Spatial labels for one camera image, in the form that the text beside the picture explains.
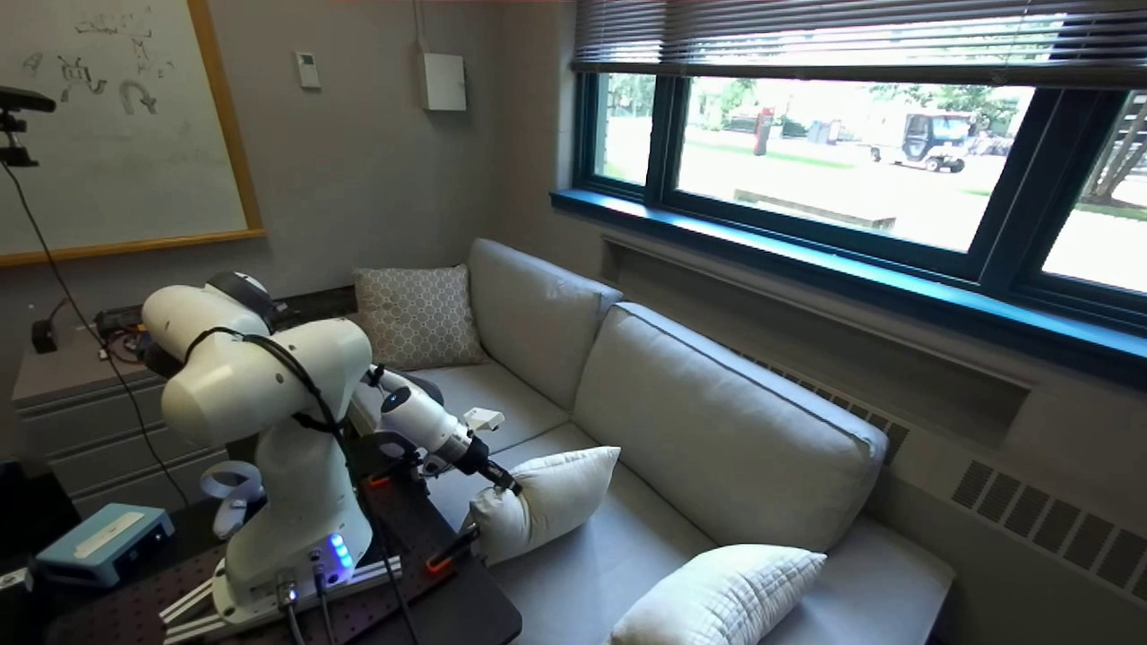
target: wall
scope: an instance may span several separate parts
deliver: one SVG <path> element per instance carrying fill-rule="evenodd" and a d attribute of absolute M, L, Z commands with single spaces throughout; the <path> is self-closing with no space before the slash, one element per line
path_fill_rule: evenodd
<path fill-rule="evenodd" d="M 418 112 L 403 0 L 210 0 L 210 13 L 265 240 L 65 265 L 87 311 L 223 270 L 253 273 L 274 295 L 340 285 L 353 265 L 456 260 L 488 229 L 506 67 L 489 3 L 425 3 L 425 43 L 467 57 L 467 113 Z M 297 88 L 292 45 L 315 51 L 323 93 Z M 29 323 L 57 297 L 42 265 L 0 277 L 0 392 L 10 392 Z M 15 432 L 0 432 L 0 454 L 33 458 Z"/>
<path fill-rule="evenodd" d="M 984 392 L 1003 375 L 1022 382 L 1022 401 L 1009 420 L 994 432 L 978 426 L 927 431 L 915 426 L 899 445 L 887 475 L 880 481 L 869 512 L 921 544 L 934 549 L 961 573 L 949 602 L 949 642 L 958 645 L 1015 645 L 1015 642 L 1139 642 L 1147 634 L 1147 561 L 1139 558 L 1131 581 L 1139 591 L 1097 581 L 1092 566 L 1063 561 L 1066 544 L 1081 534 L 1081 518 L 1053 550 L 1034 549 L 1027 538 L 953 505 L 953 486 L 965 467 L 984 462 L 1060 499 L 1081 517 L 1097 517 L 1115 529 L 1101 542 L 1101 556 L 1115 549 L 1115 534 L 1147 534 L 1147 395 L 1119 387 L 1086 374 L 1070 374 L 1026 354 L 1022 349 L 983 344 L 921 320 L 869 311 L 857 300 L 831 297 L 810 285 L 778 285 L 782 300 L 732 290 L 707 279 L 692 260 L 647 260 L 633 251 L 610 254 L 594 222 L 563 215 L 549 203 L 549 188 L 563 186 L 569 145 L 569 3 L 532 0 L 526 10 L 500 13 L 497 43 L 522 61 L 506 93 L 512 95 L 512 125 L 497 120 L 497 141 L 512 154 L 497 161 L 497 212 L 494 229 L 559 265 L 610 277 L 686 326 L 732 331 L 735 349 L 752 349 L 758 335 L 769 349 L 804 349 L 813 331 L 823 349 L 851 349 L 869 335 L 896 339 L 924 354 L 917 381 L 899 382 L 902 397 L 961 405 L 961 392 L 927 392 L 946 382 L 949 365 L 976 365 L 984 374 Z M 831 374 L 857 374 L 850 362 L 829 365 Z"/>

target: window blind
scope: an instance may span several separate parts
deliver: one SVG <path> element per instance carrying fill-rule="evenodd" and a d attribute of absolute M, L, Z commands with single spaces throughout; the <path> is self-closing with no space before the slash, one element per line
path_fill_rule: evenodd
<path fill-rule="evenodd" d="M 1147 86 L 1147 0 L 580 0 L 573 64 Z"/>

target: window frame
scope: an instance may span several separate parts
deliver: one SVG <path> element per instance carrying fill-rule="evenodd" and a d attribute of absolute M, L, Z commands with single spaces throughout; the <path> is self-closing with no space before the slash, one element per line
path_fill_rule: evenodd
<path fill-rule="evenodd" d="M 647 212 L 672 212 L 698 222 L 747 229 L 880 270 L 971 285 L 1015 303 L 1051 308 L 1101 326 L 1147 332 L 1147 295 L 1043 273 L 1043 260 L 1066 222 L 1074 198 L 1101 156 L 1107 131 L 1131 88 L 1060 88 L 1034 86 L 1016 141 L 1003 161 L 994 198 L 965 254 L 876 236 L 850 225 L 793 218 L 768 208 L 743 208 L 676 188 L 686 75 L 647 71 L 657 80 L 651 141 L 645 186 L 616 186 L 594 177 L 594 113 L 602 67 L 573 67 L 573 188 L 633 202 Z"/>

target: couch armrest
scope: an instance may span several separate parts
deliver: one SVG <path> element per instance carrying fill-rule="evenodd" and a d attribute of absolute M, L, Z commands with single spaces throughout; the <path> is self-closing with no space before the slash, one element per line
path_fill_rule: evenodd
<path fill-rule="evenodd" d="M 768 645 L 924 645 L 949 584 L 933 550 L 861 518 Z"/>

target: blue window trim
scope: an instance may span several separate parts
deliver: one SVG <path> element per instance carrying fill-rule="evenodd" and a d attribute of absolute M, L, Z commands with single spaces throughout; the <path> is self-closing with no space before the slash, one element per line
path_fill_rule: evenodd
<path fill-rule="evenodd" d="M 1001 335 L 1009 335 L 1015 331 L 1027 331 L 1032 349 L 1038 339 L 1060 339 L 1060 344 L 1070 344 L 1074 350 L 1101 350 L 1101 354 L 1115 357 L 1115 362 L 1101 362 L 1107 368 L 1115 365 L 1115 374 L 1147 374 L 1147 332 L 1115 331 L 1103 323 L 1086 323 L 1086 320 L 1060 314 L 1051 308 L 1032 308 L 1015 297 L 1003 300 L 1003 297 L 994 297 L 994 295 L 983 295 L 983 290 L 971 290 L 961 282 L 887 270 L 876 260 L 850 258 L 839 251 L 821 251 L 810 243 L 778 240 L 758 229 L 735 229 L 735 225 L 692 218 L 681 212 L 647 208 L 647 203 L 594 193 L 594 188 L 556 188 L 553 203 L 567 208 L 567 212 L 589 212 L 605 222 L 611 218 L 611 222 L 657 225 L 657 229 L 684 231 L 686 240 L 724 243 L 735 251 L 795 260 L 795 265 L 839 277 L 839 279 L 857 279 L 857 282 L 905 295 L 905 297 L 917 297 L 917 300 L 927 300 L 939 308 L 966 311 L 976 320 L 996 323 Z"/>

